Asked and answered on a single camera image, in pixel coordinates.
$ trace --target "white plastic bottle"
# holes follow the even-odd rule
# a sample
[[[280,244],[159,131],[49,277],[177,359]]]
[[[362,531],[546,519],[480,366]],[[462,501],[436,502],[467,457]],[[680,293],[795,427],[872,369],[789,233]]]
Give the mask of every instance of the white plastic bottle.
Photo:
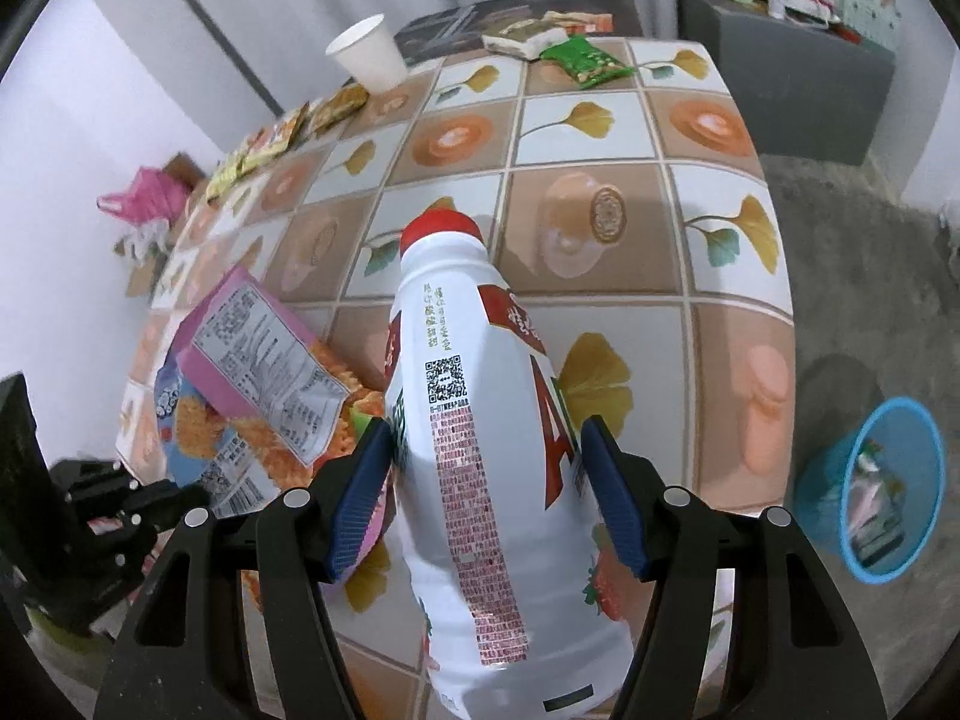
[[[387,413],[433,688],[470,720],[582,716],[632,643],[584,598],[593,504],[544,346],[466,215],[428,211],[400,251]]]

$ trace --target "concrete floor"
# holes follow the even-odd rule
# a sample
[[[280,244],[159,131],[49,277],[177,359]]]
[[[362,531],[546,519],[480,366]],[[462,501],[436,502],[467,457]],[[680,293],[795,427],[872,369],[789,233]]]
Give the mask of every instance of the concrete floor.
[[[888,202],[854,167],[763,157],[797,328],[794,471],[895,395],[925,404],[949,489],[911,570],[867,586],[822,555],[870,652],[893,716],[960,630],[960,290],[933,215]]]

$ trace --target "black rectangle mark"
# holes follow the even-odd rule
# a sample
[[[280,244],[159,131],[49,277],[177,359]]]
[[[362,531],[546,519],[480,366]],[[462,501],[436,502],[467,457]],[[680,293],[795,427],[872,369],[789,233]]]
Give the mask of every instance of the black rectangle mark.
[[[555,712],[557,709],[570,707],[573,704],[576,704],[583,699],[587,699],[592,695],[593,685],[587,685],[585,688],[574,690],[573,693],[568,693],[565,696],[557,696],[557,698],[547,699],[544,701],[544,710],[546,712]]]

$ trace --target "white paper cup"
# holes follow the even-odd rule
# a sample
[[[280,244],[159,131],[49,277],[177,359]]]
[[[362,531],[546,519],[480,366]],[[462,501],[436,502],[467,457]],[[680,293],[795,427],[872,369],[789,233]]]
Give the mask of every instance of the white paper cup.
[[[382,13],[341,32],[326,47],[326,55],[336,59],[373,95],[389,92],[407,79],[407,66]]]

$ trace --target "silver rivet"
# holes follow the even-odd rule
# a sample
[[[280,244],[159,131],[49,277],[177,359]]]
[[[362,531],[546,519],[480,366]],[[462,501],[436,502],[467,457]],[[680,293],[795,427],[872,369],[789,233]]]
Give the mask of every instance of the silver rivet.
[[[790,512],[787,512],[786,509],[779,506],[772,506],[770,509],[767,509],[767,519],[770,520],[772,525],[776,525],[778,528],[785,528],[793,522],[793,517],[790,517]]]
[[[690,502],[690,493],[683,488],[666,488],[664,501],[670,506],[683,507]]]
[[[310,493],[302,488],[290,490],[289,493],[283,496],[283,504],[289,506],[291,509],[299,509],[308,503],[310,503]]]
[[[190,509],[189,512],[186,512],[184,517],[184,522],[187,524],[188,528],[199,528],[200,525],[206,522],[206,519],[210,516],[210,512],[206,509]]]

